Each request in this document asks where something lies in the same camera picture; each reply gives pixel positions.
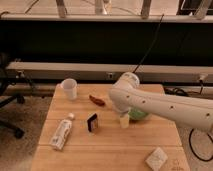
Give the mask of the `pale yellow end stick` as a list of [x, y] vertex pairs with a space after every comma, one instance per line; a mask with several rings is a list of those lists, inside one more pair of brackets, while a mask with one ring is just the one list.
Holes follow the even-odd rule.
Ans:
[[125, 115], [121, 115], [120, 116], [120, 126], [125, 129], [129, 127], [129, 115], [125, 114]]

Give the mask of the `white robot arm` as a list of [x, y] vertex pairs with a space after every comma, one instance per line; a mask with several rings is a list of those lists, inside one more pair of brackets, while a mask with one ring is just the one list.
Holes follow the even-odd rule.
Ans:
[[125, 72], [109, 89], [109, 98], [119, 113], [136, 108], [213, 133], [213, 100], [152, 93], [139, 90], [139, 85], [136, 74]]

